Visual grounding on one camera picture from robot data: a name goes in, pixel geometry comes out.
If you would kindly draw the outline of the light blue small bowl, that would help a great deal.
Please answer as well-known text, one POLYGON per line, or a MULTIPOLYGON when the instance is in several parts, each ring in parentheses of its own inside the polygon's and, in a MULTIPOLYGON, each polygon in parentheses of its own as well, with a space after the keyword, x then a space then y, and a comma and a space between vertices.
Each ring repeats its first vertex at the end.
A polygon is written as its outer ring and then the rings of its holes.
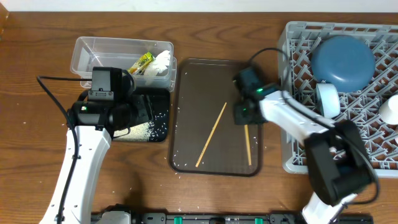
POLYGON ((340 101, 335 86, 331 83, 317 83, 318 109, 325 118, 334 118, 340 113, 340 101))

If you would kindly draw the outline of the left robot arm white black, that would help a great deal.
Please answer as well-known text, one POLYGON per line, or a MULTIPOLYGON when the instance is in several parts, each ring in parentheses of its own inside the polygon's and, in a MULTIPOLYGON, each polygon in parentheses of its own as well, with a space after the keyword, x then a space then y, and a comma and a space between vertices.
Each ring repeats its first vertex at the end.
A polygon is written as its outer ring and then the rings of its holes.
POLYGON ((91 88, 65 110, 48 88, 44 91, 67 122, 62 168, 42 223, 89 223, 98 176, 115 131, 153 118, 149 97, 136 90, 133 74, 114 67, 94 67, 91 88))

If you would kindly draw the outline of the yellow green snack wrapper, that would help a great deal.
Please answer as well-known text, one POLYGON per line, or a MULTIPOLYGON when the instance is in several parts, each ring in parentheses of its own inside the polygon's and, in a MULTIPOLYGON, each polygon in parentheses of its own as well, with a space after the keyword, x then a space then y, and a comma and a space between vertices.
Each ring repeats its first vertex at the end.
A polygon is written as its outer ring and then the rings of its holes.
POLYGON ((127 71, 131 75, 139 75, 141 74, 150 63, 154 61, 154 56, 150 53, 147 52, 144 55, 142 55, 134 64, 131 68, 129 68, 127 71))

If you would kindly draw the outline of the wooden chopstick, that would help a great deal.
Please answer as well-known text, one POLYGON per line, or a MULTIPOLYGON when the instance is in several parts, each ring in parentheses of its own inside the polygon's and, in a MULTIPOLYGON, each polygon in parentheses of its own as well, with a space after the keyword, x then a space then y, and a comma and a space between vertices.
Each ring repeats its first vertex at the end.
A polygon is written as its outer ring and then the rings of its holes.
POLYGON ((224 113, 224 110, 225 110, 227 104, 228 104, 227 102, 224 103, 224 105, 223 105, 223 107, 222 107, 222 109, 221 109, 221 111, 220 111, 220 113, 219 113, 219 115, 218 115, 218 117, 217 117, 212 129, 211 129, 211 132, 210 132, 210 134, 209 134, 209 136, 208 136, 208 138, 206 140, 206 143, 203 146, 203 149, 202 149, 201 154, 200 154, 200 156, 199 156, 199 158, 198 158, 198 160, 197 160, 197 162, 195 164, 195 167, 198 167, 200 165, 200 162, 203 159, 203 156, 205 155, 205 152, 206 152, 206 150, 208 148, 208 145, 209 145, 209 143, 210 143, 210 141, 211 141, 211 139, 212 139, 212 137, 214 135, 214 132, 215 132, 215 130, 216 130, 216 128, 217 128, 217 126, 218 126, 218 124, 220 122, 220 119, 221 119, 221 117, 222 117, 222 115, 224 113))
POLYGON ((248 157, 248 164, 249 166, 252 165, 252 159, 251 159, 251 145, 250 145, 250 138, 249 138, 249 130, 248 130, 248 125, 244 125, 244 134, 245 134, 245 142, 246 142, 246 152, 247 152, 247 157, 248 157))

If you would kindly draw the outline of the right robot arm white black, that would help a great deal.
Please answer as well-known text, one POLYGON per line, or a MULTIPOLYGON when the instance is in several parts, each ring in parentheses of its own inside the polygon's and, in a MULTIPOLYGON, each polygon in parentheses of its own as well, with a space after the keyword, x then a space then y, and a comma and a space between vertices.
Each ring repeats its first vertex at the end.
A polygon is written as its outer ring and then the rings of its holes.
POLYGON ((233 83, 241 95, 234 105, 237 125, 272 122, 305 148, 313 194, 302 210, 306 223, 336 223, 368 185, 379 183, 357 126, 306 108, 276 84, 265 84, 255 68, 241 70, 233 83))

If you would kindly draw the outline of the white cup pink inside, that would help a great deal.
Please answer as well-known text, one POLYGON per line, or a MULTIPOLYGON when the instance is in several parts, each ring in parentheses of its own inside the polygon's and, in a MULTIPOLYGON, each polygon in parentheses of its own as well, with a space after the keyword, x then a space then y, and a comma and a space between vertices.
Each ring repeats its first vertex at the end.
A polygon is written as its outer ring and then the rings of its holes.
POLYGON ((398 124, 398 95, 391 96, 379 108, 379 115, 383 122, 391 125, 398 124))

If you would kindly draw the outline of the dark blue plate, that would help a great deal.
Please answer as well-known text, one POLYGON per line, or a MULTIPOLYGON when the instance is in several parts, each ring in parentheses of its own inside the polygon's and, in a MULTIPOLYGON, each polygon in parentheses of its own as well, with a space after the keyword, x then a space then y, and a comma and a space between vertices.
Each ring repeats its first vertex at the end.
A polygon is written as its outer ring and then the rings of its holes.
POLYGON ((376 61, 372 50, 363 41, 338 35, 314 50, 310 65, 318 82, 331 83, 338 92, 351 93, 369 85, 376 61))

